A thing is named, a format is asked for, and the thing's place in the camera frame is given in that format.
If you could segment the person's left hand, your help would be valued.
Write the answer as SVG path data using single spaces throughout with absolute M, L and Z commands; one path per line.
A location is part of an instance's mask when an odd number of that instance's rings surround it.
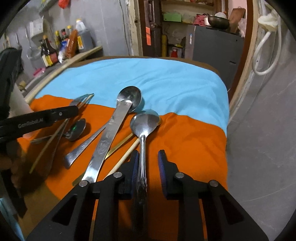
M 13 90 L 11 92 L 9 106 L 10 106 L 10 114 L 9 114 L 10 118 L 14 116 L 19 116 L 19 115 L 34 112 L 25 101 L 16 83 L 14 84 Z

